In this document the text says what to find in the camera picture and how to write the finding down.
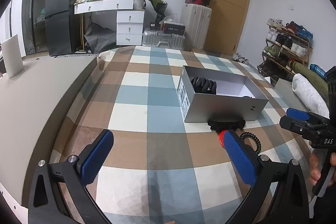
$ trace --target suitcase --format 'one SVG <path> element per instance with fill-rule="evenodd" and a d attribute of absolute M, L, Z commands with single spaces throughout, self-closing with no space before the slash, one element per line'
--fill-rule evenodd
<path fill-rule="evenodd" d="M 212 10 L 197 4 L 184 4 L 180 23 L 185 26 L 186 39 L 193 48 L 202 50 L 207 37 Z"/>
<path fill-rule="evenodd" d="M 146 28 L 142 35 L 142 46 L 154 46 L 184 50 L 185 37 L 179 34 L 168 34 Z"/>

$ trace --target hand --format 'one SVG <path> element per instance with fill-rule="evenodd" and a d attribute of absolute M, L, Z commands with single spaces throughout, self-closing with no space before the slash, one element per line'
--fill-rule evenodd
<path fill-rule="evenodd" d="M 309 158 L 310 162 L 310 182 L 312 185 L 316 185 L 317 181 L 321 178 L 321 172 L 318 170 L 318 165 L 319 165 L 319 159 L 317 156 L 314 154 L 314 152 L 310 155 Z M 330 155 L 330 163 L 333 166 L 336 166 L 336 153 L 332 153 Z M 336 172 L 331 178 L 331 181 L 328 184 L 329 186 L 332 186 L 336 182 Z"/>

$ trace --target blue textured pad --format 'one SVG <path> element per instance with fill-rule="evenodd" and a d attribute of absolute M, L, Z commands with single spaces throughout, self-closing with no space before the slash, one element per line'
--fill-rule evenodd
<path fill-rule="evenodd" d="M 101 138 L 96 148 L 88 156 L 81 167 L 81 181 L 84 186 L 91 184 L 100 168 L 102 167 L 107 155 L 113 146 L 114 138 L 111 131 L 107 131 Z"/>
<path fill-rule="evenodd" d="M 257 179 L 255 166 L 229 131 L 225 132 L 223 143 L 241 179 L 252 187 Z"/>
<path fill-rule="evenodd" d="M 301 110 L 297 110 L 297 109 L 293 109 L 293 108 L 289 108 L 286 111 L 287 116 L 290 116 L 294 119 L 300 120 L 300 121 L 307 121 L 309 120 L 309 115 L 307 114 L 307 112 L 301 111 Z"/>

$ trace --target checkered bed sheet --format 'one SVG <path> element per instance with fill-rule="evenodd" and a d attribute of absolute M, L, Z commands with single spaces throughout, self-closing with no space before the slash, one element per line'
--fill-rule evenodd
<path fill-rule="evenodd" d="M 203 51 L 142 46 L 107 51 L 97 61 L 64 119 L 50 162 L 79 154 L 110 129 L 114 146 L 87 188 L 112 223 L 225 223 L 249 190 L 217 133 L 206 123 L 184 123 L 176 92 L 183 65 L 250 77 L 269 102 L 243 131 L 260 139 L 261 153 L 271 160 L 297 159 L 311 188 L 310 149 L 279 126 L 288 106 L 255 69 Z M 275 188 L 273 183 L 265 206 Z M 73 205 L 70 210 L 78 218 Z"/>

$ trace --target metal screw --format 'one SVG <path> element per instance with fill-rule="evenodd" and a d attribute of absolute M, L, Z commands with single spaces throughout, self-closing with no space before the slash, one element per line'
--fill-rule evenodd
<path fill-rule="evenodd" d="M 298 166 L 298 165 L 299 165 L 299 162 L 298 162 L 296 159 L 292 159 L 292 163 L 293 163 L 293 165 L 295 165 L 295 166 Z"/>
<path fill-rule="evenodd" d="M 68 162 L 74 162 L 77 160 L 77 156 L 76 155 L 72 155 L 68 158 Z"/>
<path fill-rule="evenodd" d="M 43 165 L 45 165 L 45 160 L 40 160 L 39 161 L 39 167 L 42 167 Z"/>
<path fill-rule="evenodd" d="M 268 161 L 269 160 L 269 157 L 267 155 L 261 155 L 260 158 L 261 158 L 262 161 Z"/>

